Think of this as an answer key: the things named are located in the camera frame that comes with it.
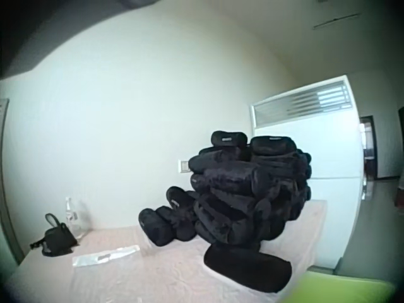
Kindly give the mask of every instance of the ceiling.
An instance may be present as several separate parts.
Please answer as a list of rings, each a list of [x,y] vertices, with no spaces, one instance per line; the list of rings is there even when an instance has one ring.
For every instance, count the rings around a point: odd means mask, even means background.
[[[383,0],[202,0],[263,40],[302,83],[402,60],[402,28]],[[354,13],[359,18],[313,30]]]

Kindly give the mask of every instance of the black cushion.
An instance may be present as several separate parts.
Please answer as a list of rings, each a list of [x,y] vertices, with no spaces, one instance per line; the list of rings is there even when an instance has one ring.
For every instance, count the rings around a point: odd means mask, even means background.
[[[210,186],[204,175],[193,174],[190,178],[192,188],[200,194],[208,193]]]
[[[204,148],[199,151],[199,155],[209,152],[215,152],[217,150],[224,150],[226,152],[235,153],[235,149],[239,150],[239,160],[240,161],[250,161],[251,159],[251,151],[247,146],[245,148],[242,147],[234,147],[234,146],[211,146],[208,148]]]
[[[186,191],[186,193],[194,200],[198,199],[201,196],[201,194],[197,193],[196,191]]]
[[[247,135],[242,132],[229,133],[226,131],[215,131],[210,141],[213,146],[247,146]]]
[[[310,179],[311,178],[311,174],[312,174],[312,170],[311,170],[311,165],[307,166],[307,169],[305,171],[305,177],[306,179]]]
[[[311,187],[307,186],[306,189],[306,201],[310,201],[311,200]]]
[[[188,195],[180,187],[172,186],[168,188],[165,193],[167,201],[173,210],[182,218],[186,218],[191,222],[195,222],[196,215],[194,212],[194,202],[195,199]]]
[[[254,208],[257,204],[257,199],[253,197],[242,196],[240,194],[231,194],[215,188],[211,188],[210,192],[220,201],[235,208],[236,210],[242,211],[246,215],[251,215],[254,212]]]
[[[174,233],[170,224],[150,208],[139,213],[139,223],[147,237],[156,246],[164,246],[174,240]]]
[[[176,239],[186,242],[192,240],[196,236],[193,223],[186,218],[180,217],[168,206],[157,208],[156,213],[171,225]]]
[[[242,161],[219,163],[203,175],[210,187],[257,199],[264,198],[274,182],[259,165]]]
[[[212,244],[203,262],[211,270],[260,292],[279,292],[292,276],[290,262],[250,249]]]
[[[219,242],[239,245],[253,238],[252,218],[212,194],[203,194],[197,199],[194,210],[206,230]]]
[[[189,169],[195,174],[203,174],[205,169],[214,168],[217,163],[241,160],[241,151],[234,147],[233,150],[217,150],[202,153],[192,157],[188,161]]]
[[[271,210],[272,205],[268,198],[259,201],[254,209],[254,239],[256,241],[265,240],[271,232]]]
[[[199,220],[195,222],[195,231],[207,243],[213,244],[217,242],[217,239],[209,232],[209,230],[206,229],[206,227]]]
[[[295,152],[296,144],[289,137],[258,136],[251,139],[250,149],[256,155],[279,156]]]

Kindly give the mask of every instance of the bag strap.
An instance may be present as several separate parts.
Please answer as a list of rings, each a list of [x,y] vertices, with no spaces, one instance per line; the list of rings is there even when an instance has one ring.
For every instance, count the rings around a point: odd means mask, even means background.
[[[219,223],[222,224],[232,223],[232,221],[229,218],[227,218],[223,213],[219,213],[216,209],[211,207],[203,197],[197,199],[197,202],[199,202],[202,208],[205,209],[208,213],[210,213]]]
[[[40,247],[44,242],[45,242],[45,238],[42,238],[42,239],[40,239],[39,241],[30,244],[30,248],[31,248],[31,249],[38,248],[38,247]]]
[[[59,222],[59,220],[56,218],[56,216],[54,215],[54,214],[52,214],[52,213],[47,213],[46,215],[45,215],[45,219],[48,221],[48,223],[52,226],[52,227],[58,227],[58,226],[60,226],[61,224],[60,224],[60,222]]]

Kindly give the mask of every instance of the door frame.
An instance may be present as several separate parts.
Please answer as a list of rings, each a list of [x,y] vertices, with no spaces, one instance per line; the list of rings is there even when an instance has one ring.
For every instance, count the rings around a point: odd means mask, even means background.
[[[374,119],[373,119],[373,116],[363,116],[363,117],[359,117],[359,122],[362,123],[362,119],[368,119],[370,121],[370,123],[371,123],[371,126],[372,126],[372,137],[373,137],[373,145],[374,145],[374,159],[375,159],[375,163],[376,163],[374,180],[379,180],[379,177],[378,177],[379,158],[377,156],[377,139],[376,139],[376,128],[374,126]]]
[[[13,224],[11,223],[11,217],[7,207],[6,192],[4,189],[4,174],[3,174],[3,138],[4,138],[4,126],[6,124],[7,109],[9,105],[9,99],[0,99],[0,106],[4,106],[3,121],[0,121],[0,224],[3,229],[4,237],[8,243],[9,249],[15,258],[17,264],[21,264],[24,260],[24,252],[18,243]]]

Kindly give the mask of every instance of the light switch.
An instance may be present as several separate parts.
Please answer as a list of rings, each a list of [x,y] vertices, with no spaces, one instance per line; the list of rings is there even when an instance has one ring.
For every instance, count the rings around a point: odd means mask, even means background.
[[[191,170],[188,167],[188,161],[179,160],[178,166],[180,173],[191,172]]]

